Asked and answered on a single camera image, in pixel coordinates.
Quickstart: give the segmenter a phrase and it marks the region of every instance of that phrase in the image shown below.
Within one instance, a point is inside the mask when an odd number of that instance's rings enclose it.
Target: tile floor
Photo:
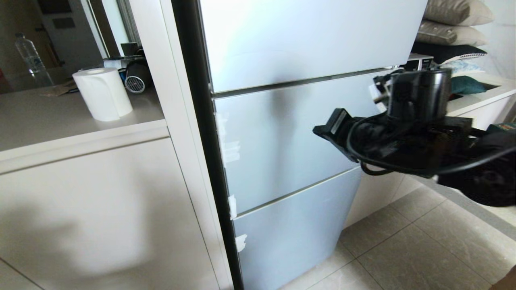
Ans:
[[[422,187],[346,228],[333,255],[283,290],[487,290],[516,241]]]

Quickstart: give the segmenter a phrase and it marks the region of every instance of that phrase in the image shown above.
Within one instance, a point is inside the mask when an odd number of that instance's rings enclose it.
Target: white paper towel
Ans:
[[[72,74],[94,119],[113,121],[133,107],[116,68],[98,68]]]

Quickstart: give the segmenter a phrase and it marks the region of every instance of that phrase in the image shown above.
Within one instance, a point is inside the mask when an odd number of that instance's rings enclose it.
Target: black cable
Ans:
[[[366,173],[366,174],[369,174],[369,175],[372,175],[372,176],[379,176],[379,175],[384,175],[384,174],[389,174],[391,172],[393,172],[392,170],[389,170],[389,169],[383,169],[383,170],[370,170],[366,163],[363,163],[362,161],[360,161],[360,167],[362,168],[362,170]]]
[[[365,123],[366,121],[374,119],[376,117],[380,117],[383,114],[385,114],[385,113],[383,112],[381,114],[374,115],[374,116],[367,117],[367,118],[364,118],[362,120],[359,120],[358,122],[353,124],[353,126],[349,130],[348,138],[347,138],[347,141],[346,141],[346,148],[348,149],[348,151],[351,154],[355,155],[355,157],[357,159],[359,159],[361,162],[367,162],[368,164],[371,164],[371,165],[375,165],[375,166],[382,167],[382,168],[389,168],[389,170],[397,171],[397,172],[402,172],[402,173],[417,174],[417,175],[436,175],[436,174],[439,175],[439,174],[450,174],[450,173],[454,173],[454,172],[458,172],[458,171],[463,171],[463,170],[471,169],[473,167],[477,167],[477,166],[482,165],[484,163],[493,161],[493,160],[495,160],[495,159],[497,159],[499,157],[504,156],[505,154],[509,154],[511,152],[515,152],[516,151],[516,146],[512,146],[512,147],[509,147],[509,148],[505,148],[505,149],[500,149],[500,150],[496,150],[496,151],[493,151],[493,152],[489,152],[489,153],[487,153],[487,154],[485,154],[483,156],[479,156],[479,157],[470,159],[470,160],[465,161],[465,162],[461,162],[461,163],[458,163],[458,164],[454,164],[454,165],[450,165],[450,166],[446,166],[446,167],[442,167],[442,168],[431,169],[431,170],[429,170],[429,169],[412,169],[412,168],[404,168],[404,167],[394,166],[392,164],[388,164],[388,163],[385,163],[385,162],[382,162],[382,161],[379,161],[379,160],[373,160],[373,159],[371,159],[369,157],[366,157],[366,156],[360,154],[359,152],[357,152],[353,148],[353,146],[351,145],[351,140],[352,140],[353,133],[355,132],[356,128],[360,124]]]

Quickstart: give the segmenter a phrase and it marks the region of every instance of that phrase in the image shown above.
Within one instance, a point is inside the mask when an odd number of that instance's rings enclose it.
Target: microwave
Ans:
[[[400,67],[404,68],[405,71],[408,72],[427,70],[430,68],[432,60],[433,56],[411,53],[407,63],[400,65]]]

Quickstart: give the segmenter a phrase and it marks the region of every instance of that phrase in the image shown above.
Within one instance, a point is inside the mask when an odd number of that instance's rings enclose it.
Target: refrigerator drawer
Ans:
[[[336,107],[352,116],[378,114],[370,89],[374,76],[388,72],[215,99],[226,180],[237,212],[356,166],[312,128],[325,124]]]
[[[214,92],[407,62],[426,0],[200,0]]]
[[[360,176],[354,168],[235,219],[235,234],[247,235],[238,254],[245,289],[277,289],[329,257]]]

